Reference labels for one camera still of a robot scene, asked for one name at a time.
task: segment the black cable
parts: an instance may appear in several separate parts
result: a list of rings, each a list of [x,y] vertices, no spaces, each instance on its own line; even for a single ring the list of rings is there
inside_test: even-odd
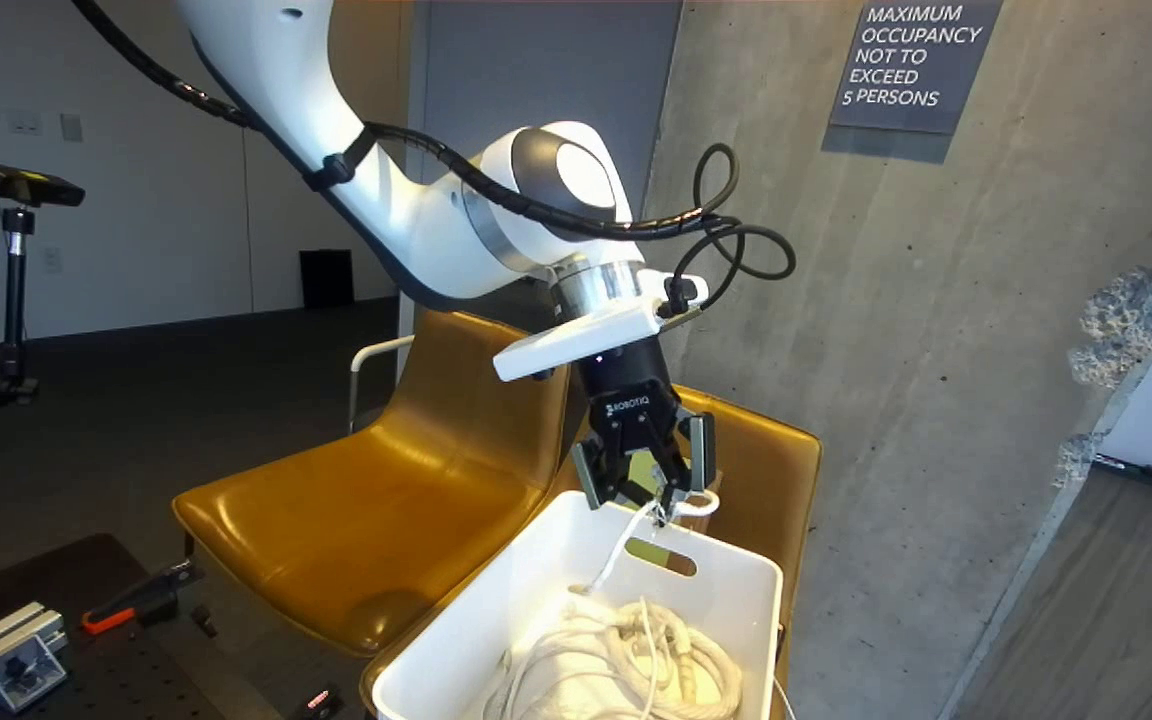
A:
[[[219,116],[219,118],[240,125],[240,126],[254,126],[254,116],[246,109],[224,103],[224,101],[208,94],[203,87],[180,78],[165,65],[154,65],[139,42],[130,42],[130,34],[114,18],[105,16],[105,6],[97,0],[70,0],[70,2],[152,84],[160,84],[165,92],[180,94],[185,103],[191,103],[208,116]]]
[[[707,162],[715,160],[715,156],[724,156],[729,160],[729,180],[724,180],[724,186],[721,186],[721,196],[715,201],[704,201],[704,171],[707,171]],[[699,150],[699,160],[695,160],[695,171],[692,171],[692,203],[695,207],[721,207],[729,196],[733,196],[733,186],[735,186],[735,180],[741,180],[741,162],[735,162],[735,150],[729,147],[729,145],[713,145],[713,147],[704,147]],[[744,239],[749,237],[756,237],[756,239],[769,239],[773,248],[779,248],[779,257],[785,257],[785,267],[751,267],[749,261],[744,261]],[[704,222],[704,237],[674,261],[674,267],[673,267],[673,308],[680,312],[684,308],[684,300],[674,295],[680,289],[684,289],[684,272],[692,267],[692,261],[699,257],[699,252],[707,252],[707,248],[715,248],[724,261],[729,261],[729,272],[724,272],[724,280],[707,292],[707,300],[695,308],[695,312],[707,312],[715,300],[724,300],[729,295],[729,289],[733,289],[733,280],[744,272],[744,275],[756,275],[756,280],[787,280],[792,272],[795,272],[795,252],[792,252],[792,242],[779,237],[779,232],[773,232],[773,226],[756,226],[756,222],[744,222],[744,221],[735,221],[735,215],[713,215],[707,222]]]
[[[180,94],[185,103],[219,116],[227,125],[240,126],[258,126],[258,116],[251,116],[246,109],[224,103],[214,94],[208,94],[203,87],[180,78],[176,71],[167,71],[165,65],[154,65],[139,42],[130,42],[130,34],[124,34],[97,0],[70,0],[83,18],[130,65],[139,67],[152,84],[160,84],[165,92]],[[488,196],[492,203],[529,215],[537,222],[558,226],[571,239],[637,239],[637,242],[651,242],[651,239],[680,239],[699,232],[699,239],[680,257],[674,272],[673,272],[673,312],[684,308],[680,300],[680,280],[684,267],[704,252],[715,248],[729,261],[729,272],[721,280],[721,289],[699,304],[713,308],[735,275],[756,275],[756,280],[785,280],[795,272],[795,252],[792,242],[773,232],[773,226],[756,226],[744,222],[735,215],[721,215],[715,207],[733,201],[735,191],[735,150],[729,145],[713,145],[704,147],[704,156],[695,160],[692,171],[692,207],[673,210],[673,215],[651,215],[651,221],[598,221],[598,215],[576,215],[562,207],[550,207],[543,201],[530,201],[517,186],[496,182],[492,175],[485,175],[469,156],[450,150],[448,145],[438,145],[436,134],[425,134],[414,126],[398,126],[398,125],[365,125],[361,140],[336,156],[323,156],[323,168],[307,171],[307,182],[315,191],[327,191],[331,182],[343,182],[355,162],[365,162],[365,156],[373,150],[376,140],[396,140],[396,145],[413,145],[425,147],[428,156],[436,156],[450,175],[458,175],[469,186],[475,186],[481,196]],[[713,201],[699,201],[699,182],[707,162],[724,156],[729,160],[729,180],[721,182],[721,191]],[[769,267],[751,267],[744,261],[749,237],[769,239],[773,248],[779,248],[785,267],[769,272]]]
[[[594,215],[576,215],[562,207],[550,207],[543,201],[520,196],[517,186],[496,182],[492,175],[485,175],[469,156],[450,150],[448,145],[438,145],[436,134],[425,134],[414,126],[398,126],[398,125],[365,125],[365,132],[373,132],[376,140],[398,140],[413,147],[425,147],[432,160],[438,160],[450,175],[458,175],[469,186],[475,186],[481,196],[488,196],[492,203],[529,215],[537,222],[548,226],[562,226],[571,232],[571,239],[674,239],[684,232],[699,232],[707,207],[684,207],[674,215],[651,215],[651,221],[594,221]]]

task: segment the red tool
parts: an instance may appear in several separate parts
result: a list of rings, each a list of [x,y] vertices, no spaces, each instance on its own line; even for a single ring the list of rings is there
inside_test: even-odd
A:
[[[114,593],[111,598],[88,609],[80,627],[88,635],[105,635],[105,633],[114,633],[114,627],[124,627],[130,620],[135,624],[171,620],[176,609],[180,609],[176,593],[185,582],[191,582],[197,576],[199,576],[197,562],[180,560],[180,562],[171,562],[171,567],[165,567],[165,571]]]

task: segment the white basket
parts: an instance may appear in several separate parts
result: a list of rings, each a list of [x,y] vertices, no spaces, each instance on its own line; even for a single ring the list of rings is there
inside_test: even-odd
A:
[[[557,496],[376,678],[384,720],[458,720],[485,702],[513,635],[571,582],[590,582],[631,511],[587,511],[579,493]],[[695,562],[695,576],[618,557],[598,582],[612,605],[654,598],[713,635],[744,670],[741,720],[773,711],[779,567],[686,529],[637,530]]]

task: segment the concrete pillar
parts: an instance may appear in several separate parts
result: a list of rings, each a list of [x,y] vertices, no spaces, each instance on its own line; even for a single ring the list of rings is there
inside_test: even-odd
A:
[[[944,162],[821,147],[855,16],[686,0],[648,210],[729,140],[733,207],[798,248],[673,346],[680,380],[824,435],[798,711],[937,716],[1104,407],[1067,370],[1075,314],[1152,267],[1152,2],[1002,0]]]

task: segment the wire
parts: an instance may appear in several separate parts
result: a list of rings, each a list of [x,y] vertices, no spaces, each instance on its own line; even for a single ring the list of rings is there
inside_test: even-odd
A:
[[[602,586],[602,581],[612,576],[617,560],[624,557],[624,545],[631,541],[631,530],[641,530],[641,522],[654,514],[663,519],[663,508],[654,501],[648,501],[645,508],[631,511],[631,519],[618,529],[602,567],[590,576],[590,582],[583,586],[587,596]]]
[[[775,694],[779,694],[785,720],[798,720],[798,716],[792,711],[787,691],[785,691],[785,683],[779,683],[775,674],[773,674],[773,688],[775,688]]]
[[[654,221],[594,221],[594,215],[576,215],[550,203],[538,203],[530,196],[520,196],[504,182],[496,182],[492,175],[485,175],[471,160],[464,160],[458,150],[450,150],[448,145],[414,132],[414,126],[396,126],[396,125],[365,125],[365,134],[349,147],[349,162],[361,162],[367,156],[367,147],[376,140],[398,140],[398,145],[414,145],[425,147],[432,160],[438,160],[450,175],[458,175],[469,186],[475,186],[481,196],[488,196],[492,203],[520,210],[537,222],[548,226],[562,226],[576,232],[576,239],[680,239],[699,232],[699,239],[674,261],[673,267],[673,308],[680,312],[686,308],[684,292],[684,272],[692,267],[692,261],[707,248],[715,248],[729,261],[724,280],[715,283],[715,292],[695,308],[707,312],[715,300],[729,295],[729,289],[735,283],[735,275],[751,275],[751,280],[787,280],[795,272],[795,252],[792,242],[759,222],[744,222],[735,215],[721,215],[715,207],[733,201],[735,180],[741,180],[741,162],[735,150],[729,145],[707,145],[695,160],[692,171],[692,207],[673,210],[673,215],[654,215]],[[704,175],[713,168],[713,160],[724,156],[729,160],[729,175],[721,182],[721,191],[713,201],[704,201]],[[744,261],[749,239],[763,239],[779,252],[779,267],[756,267]]]
[[[240,109],[240,103],[224,103],[214,94],[208,94],[203,87],[180,78],[176,71],[167,71],[165,65],[154,65],[128,31],[121,31],[121,25],[97,2],[97,0],[70,0],[83,18],[130,65],[139,67],[152,84],[160,84],[165,92],[171,92],[176,101],[219,116],[227,125],[240,126],[258,126],[258,116]],[[695,237],[692,248],[674,261],[673,267],[673,283],[669,283],[669,308],[663,314],[674,314],[686,308],[684,300],[684,272],[692,267],[692,261],[707,248],[715,248],[729,261],[724,280],[715,283],[715,292],[695,308],[707,312],[715,300],[729,295],[729,289],[735,283],[735,275],[751,275],[751,280],[787,280],[795,272],[795,252],[792,242],[773,232],[773,226],[756,226],[744,222],[735,215],[721,215],[721,207],[733,201],[741,168],[735,168],[735,150],[729,145],[707,145],[695,160],[692,171],[692,207],[673,210],[673,215],[651,215],[651,221],[598,221],[598,215],[579,215],[579,210],[562,210],[550,207],[537,196],[522,196],[517,186],[496,182],[492,175],[485,175],[469,156],[450,150],[448,145],[438,145],[436,134],[425,134],[414,126],[398,126],[398,125],[365,125],[365,132],[336,156],[323,156],[323,168],[313,168],[307,180],[313,186],[331,186],[338,180],[353,175],[353,168],[373,150],[376,140],[396,140],[396,145],[413,145],[428,156],[436,156],[450,175],[458,175],[469,186],[475,186],[481,196],[488,196],[492,203],[529,215],[537,222],[558,226],[568,232],[568,239],[637,239],[637,242],[654,242],[654,239],[684,239]],[[713,160],[724,156],[729,160],[729,175],[721,182],[721,191],[713,201],[699,196],[699,182],[713,168]],[[785,265],[779,267],[756,267],[744,261],[749,239],[763,239],[773,242]]]
[[[185,75],[167,71],[154,65],[97,0],[70,0],[70,6],[83,13],[83,18],[130,65],[139,67],[152,84],[171,92],[176,101],[219,116],[240,126],[254,126],[254,116],[246,109],[224,103],[219,94],[208,94],[203,87],[187,84]]]

